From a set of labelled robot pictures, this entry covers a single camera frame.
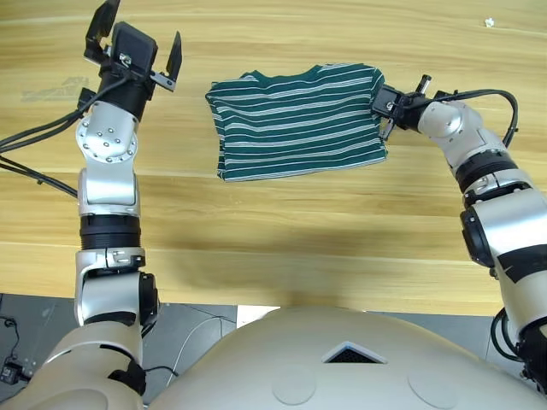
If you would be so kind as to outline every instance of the black cable on floor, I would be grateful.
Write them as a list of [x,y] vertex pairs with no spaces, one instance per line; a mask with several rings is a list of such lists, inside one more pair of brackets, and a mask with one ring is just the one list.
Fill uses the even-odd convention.
[[171,372],[171,374],[173,374],[176,378],[179,376],[177,371],[172,369],[169,366],[155,366],[155,367],[151,367],[150,369],[144,369],[144,371],[147,372],[147,373],[148,372],[153,372],[155,370],[167,370],[168,372]]

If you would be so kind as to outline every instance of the white stripe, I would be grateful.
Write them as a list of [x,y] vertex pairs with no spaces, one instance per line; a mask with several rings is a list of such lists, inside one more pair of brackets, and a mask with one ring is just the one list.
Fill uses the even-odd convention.
[[234,160],[234,159],[226,159],[226,164],[252,164],[252,163],[265,163],[270,161],[283,161],[283,160],[290,160],[290,159],[296,159],[296,158],[314,158],[317,156],[328,156],[328,155],[340,155],[344,152],[353,151],[355,149],[365,148],[369,147],[370,145],[380,144],[380,140],[376,141],[365,141],[362,143],[354,143],[353,145],[350,145],[348,147],[343,147],[340,149],[334,149],[332,151],[316,151],[316,152],[309,152],[306,154],[294,154],[294,155],[283,155],[283,156],[276,156],[274,158],[255,158],[253,160]]
[[[333,92],[333,93],[330,93],[330,94],[325,93],[325,94],[321,94],[320,96],[298,97],[298,98],[294,98],[292,100],[256,102],[256,103],[251,104],[251,105],[240,105],[240,104],[237,104],[237,103],[229,103],[229,102],[226,102],[226,101],[222,101],[221,103],[223,105],[226,105],[227,107],[249,108],[249,107],[258,107],[260,105],[266,105],[266,104],[287,104],[287,103],[293,103],[293,102],[296,102],[296,101],[300,102],[302,100],[317,100],[317,99],[323,98],[323,97],[347,96],[348,94],[350,94],[352,92],[371,91],[371,90],[372,90],[372,88],[371,89],[356,90],[356,91],[340,91],[340,92]],[[216,102],[209,102],[209,104],[216,105]]]
[[[317,145],[316,144],[313,147],[284,149],[282,151],[276,151],[276,152],[265,151],[265,152],[261,152],[261,153],[260,152],[254,152],[254,153],[250,153],[250,152],[232,153],[231,152],[230,155],[260,155],[260,154],[264,154],[264,155],[278,154],[278,155],[280,155],[280,154],[289,154],[291,152],[304,151],[306,149],[324,149],[325,147],[330,147],[332,145],[338,145],[338,144],[341,144],[341,143],[350,143],[350,142],[356,141],[356,140],[363,140],[367,135],[372,135],[372,134],[365,134],[365,135],[359,135],[357,137],[345,138],[342,141],[335,141],[334,143],[325,143],[323,145]],[[371,145],[377,144],[378,142],[381,142],[379,138],[373,138],[369,141],[369,143]]]
[[[367,152],[366,154],[356,154],[356,155],[350,155],[350,156],[347,156],[341,160],[322,160],[322,161],[317,161],[317,162],[341,162],[341,161],[348,161],[350,160],[351,158],[357,158],[358,156],[363,156],[363,155],[368,155],[368,154],[373,154],[375,152],[380,152],[380,151],[384,151],[383,148],[380,148],[380,149],[375,149],[374,151],[370,151],[370,152]],[[249,170],[249,169],[259,169],[259,168],[270,168],[270,167],[288,167],[290,165],[302,165],[302,164],[309,164],[308,161],[297,161],[297,162],[286,162],[284,164],[278,164],[278,165],[258,165],[258,166],[255,166],[255,167],[252,167],[252,168],[248,168],[248,167],[243,167],[243,168],[233,168],[233,169],[230,169],[230,171],[232,172],[237,172],[237,171],[245,171],[245,170]]]
[[[226,142],[225,143],[225,148],[231,148],[231,147],[251,147],[251,148],[286,147],[286,146],[289,146],[289,145],[299,145],[299,144],[305,144],[305,143],[313,143],[315,141],[327,141],[329,139],[344,137],[346,135],[354,134],[356,132],[363,132],[363,131],[370,130],[370,129],[376,128],[376,127],[378,127],[378,126],[377,125],[376,126],[375,125],[358,126],[356,128],[352,128],[350,130],[345,130],[345,131],[341,131],[341,132],[334,132],[332,134],[322,134],[322,135],[318,135],[318,136],[315,136],[315,137],[300,138],[300,139],[296,139],[296,140],[293,139],[291,141],[279,141],[279,142],[267,142],[267,143],[261,143],[261,142],[250,143],[248,141],[237,141],[237,142],[234,142],[234,143]],[[365,134],[365,135],[363,135],[363,137],[367,137],[367,136],[373,135],[375,133],[377,133],[377,131],[371,132],[369,134]]]
[[280,107],[280,108],[270,108],[270,109],[263,109],[262,111],[243,111],[241,109],[235,109],[230,107],[218,107],[217,111],[219,113],[224,113],[226,111],[233,112],[235,114],[243,114],[248,115],[249,117],[257,117],[259,115],[271,115],[271,114],[279,114],[284,113],[285,111],[299,111],[304,109],[310,109],[310,108],[322,108],[322,107],[330,107],[331,105],[337,105],[337,104],[343,104],[348,103],[352,100],[358,100],[361,98],[370,98],[370,94],[358,94],[356,96],[346,97],[346,98],[340,98],[338,100],[333,101],[325,101],[325,102],[313,102],[311,104],[300,104],[300,105],[291,105],[290,107]]
[[359,64],[359,63],[354,63],[354,62],[339,62],[339,63],[334,63],[334,64],[325,64],[323,65],[323,67],[319,70],[318,73],[320,73],[321,71],[326,71],[326,70],[333,70],[334,68],[342,68],[342,67],[349,67],[349,66],[354,66],[356,64]]
[[339,81],[338,83],[327,83],[323,85],[317,85],[316,87],[309,87],[309,88],[302,88],[297,90],[287,90],[287,91],[279,91],[279,92],[273,92],[271,94],[248,94],[245,96],[225,96],[225,97],[212,97],[212,99],[217,101],[244,101],[244,100],[256,100],[259,98],[283,98],[283,97],[290,97],[290,96],[299,96],[302,94],[310,94],[312,92],[317,91],[323,91],[328,90],[330,88],[343,88],[343,87],[349,87],[352,85],[361,85],[361,84],[367,84],[372,82],[372,77],[364,77],[362,79],[348,79],[345,81]]
[[[327,111],[321,111],[319,113],[318,112],[313,112],[313,113],[297,114],[297,115],[278,115],[277,117],[273,117],[273,118],[269,118],[269,119],[265,119],[265,120],[252,120],[250,118],[245,118],[241,115],[232,115],[230,117],[226,117],[224,119],[224,121],[231,120],[232,118],[239,118],[241,120],[249,121],[249,123],[251,123],[251,124],[257,124],[257,123],[260,123],[260,122],[282,121],[282,120],[290,120],[290,119],[293,119],[293,118],[309,117],[310,115],[327,115],[327,114],[330,114],[334,111],[339,111],[341,109],[348,109],[349,107],[361,107],[361,108],[363,108],[363,107],[366,107],[367,105],[368,104],[364,104],[364,103],[348,104],[348,105],[344,105],[342,107],[328,109]],[[365,109],[364,111],[366,111],[366,114],[370,114],[370,109]]]
[[[367,161],[360,161],[353,164],[344,164],[344,165],[332,165],[330,167],[319,167],[319,168],[306,168],[302,170],[296,170],[296,171],[287,171],[287,172],[280,172],[280,173],[261,173],[261,174],[255,174],[255,175],[247,175],[243,177],[234,177],[234,178],[228,178],[227,180],[230,181],[245,181],[245,180],[251,180],[251,179],[268,179],[268,178],[280,178],[280,177],[289,177],[293,175],[302,175],[305,173],[315,173],[318,171],[329,171],[333,169],[347,169],[347,168],[355,168],[360,167],[361,165],[368,165],[368,164],[375,164],[378,162],[385,161],[385,156],[380,158],[374,158],[373,160],[367,160]],[[225,170],[223,173],[230,173],[233,170]]]
[[286,83],[275,83],[275,84],[271,84],[271,85],[268,85],[266,87],[260,87],[260,86],[256,86],[256,87],[237,87],[237,88],[222,88],[220,90],[211,90],[209,92],[209,94],[215,94],[216,92],[221,92],[221,91],[244,91],[244,90],[268,90],[272,87],[277,87],[277,86],[280,86],[280,85],[290,85],[290,84],[299,84],[299,83],[304,83],[304,84],[315,84],[315,83],[318,83],[320,81],[322,81],[323,79],[330,79],[331,77],[338,77],[339,75],[346,75],[346,74],[353,74],[353,73],[361,73],[361,72],[364,72],[364,71],[370,71],[370,70],[375,70],[376,68],[374,67],[369,67],[369,68],[361,68],[359,70],[353,70],[353,71],[345,71],[343,73],[336,73],[336,74],[331,74],[331,75],[326,75],[326,76],[323,76],[323,77],[320,77],[318,79],[315,79],[313,81],[306,81],[304,79],[296,79],[294,81],[288,81]]
[[226,131],[232,130],[232,129],[238,129],[238,130],[250,130],[254,132],[265,132],[265,131],[276,131],[276,130],[286,130],[288,128],[300,128],[302,126],[318,126],[319,124],[323,124],[325,122],[335,121],[335,120],[342,120],[343,118],[353,117],[353,116],[361,116],[370,114],[369,109],[358,109],[356,111],[350,111],[347,113],[340,113],[335,115],[330,115],[328,117],[323,117],[320,120],[308,120],[308,121],[300,121],[300,122],[292,122],[289,124],[279,124],[277,126],[249,126],[247,124],[243,124],[241,122],[233,122],[232,124],[229,124],[224,127]]

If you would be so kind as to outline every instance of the green striped t-shirt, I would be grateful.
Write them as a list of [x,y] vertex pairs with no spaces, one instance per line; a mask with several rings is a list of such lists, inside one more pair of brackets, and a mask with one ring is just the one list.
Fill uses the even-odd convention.
[[375,67],[326,64],[213,83],[206,98],[221,140],[219,177],[270,179],[383,161],[380,118],[371,111],[383,82]]

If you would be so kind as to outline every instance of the screw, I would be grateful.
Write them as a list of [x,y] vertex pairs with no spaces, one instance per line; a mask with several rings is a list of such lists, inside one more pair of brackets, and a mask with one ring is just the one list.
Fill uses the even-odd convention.
[[126,67],[131,66],[131,56],[127,54],[120,53],[120,62]]

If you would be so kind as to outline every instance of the white robot shell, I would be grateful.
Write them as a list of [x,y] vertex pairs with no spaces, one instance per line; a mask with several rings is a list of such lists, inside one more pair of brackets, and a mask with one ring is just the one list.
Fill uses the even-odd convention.
[[222,339],[150,409],[532,410],[546,405],[520,380],[419,326],[342,308],[293,307]]

